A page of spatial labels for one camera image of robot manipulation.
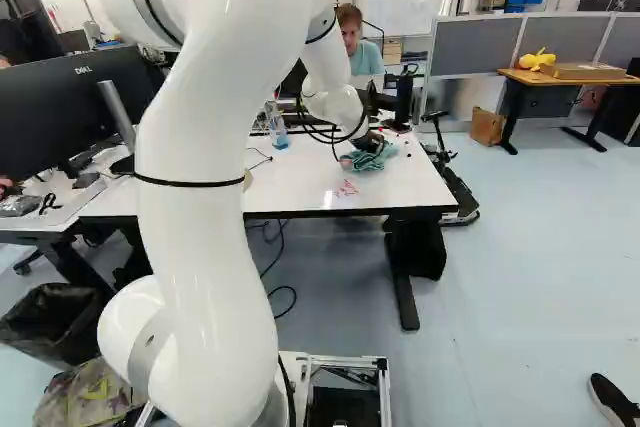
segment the black shoe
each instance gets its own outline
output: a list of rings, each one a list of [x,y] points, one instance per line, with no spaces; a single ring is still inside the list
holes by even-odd
[[[602,374],[592,374],[589,392],[600,412],[614,427],[636,427],[640,425],[640,408]]]

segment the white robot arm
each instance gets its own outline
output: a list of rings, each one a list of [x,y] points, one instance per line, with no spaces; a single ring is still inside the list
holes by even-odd
[[[154,275],[109,302],[102,353],[182,427],[282,425],[264,414],[278,347],[242,220],[244,155],[257,111],[298,57],[312,114],[357,127],[362,105],[330,0],[103,3],[123,33],[180,55],[136,145]]]

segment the water bottle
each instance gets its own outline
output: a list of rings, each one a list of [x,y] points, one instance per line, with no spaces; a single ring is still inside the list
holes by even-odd
[[[271,143],[278,150],[286,149],[289,147],[289,136],[287,135],[287,128],[284,126],[284,119],[280,115],[278,104],[276,104],[275,100],[269,100],[264,104],[264,111],[267,114]]]

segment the paper bag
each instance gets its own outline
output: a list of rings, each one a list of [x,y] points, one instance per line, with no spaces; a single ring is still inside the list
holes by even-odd
[[[503,125],[503,116],[476,106],[471,118],[471,138],[488,147],[499,144]]]

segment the floor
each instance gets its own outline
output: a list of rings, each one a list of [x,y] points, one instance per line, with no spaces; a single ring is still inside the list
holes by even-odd
[[[388,356],[396,426],[607,425],[587,395],[591,372],[640,400],[640,150],[599,138],[607,154],[557,129],[517,131],[520,155],[511,157],[446,134],[482,218],[446,231],[439,283],[413,279],[422,321],[414,334],[399,327],[379,219],[290,222],[284,255],[265,278],[268,288],[298,292],[278,320],[281,347]],[[278,244],[259,230],[249,237],[263,268]],[[0,248],[0,263],[14,250]],[[126,253],[120,238],[86,250],[104,272]],[[4,270],[0,307],[51,278],[46,261],[31,277]],[[274,312],[287,295],[273,298]],[[5,423],[30,425],[52,370],[0,348],[0,372]]]

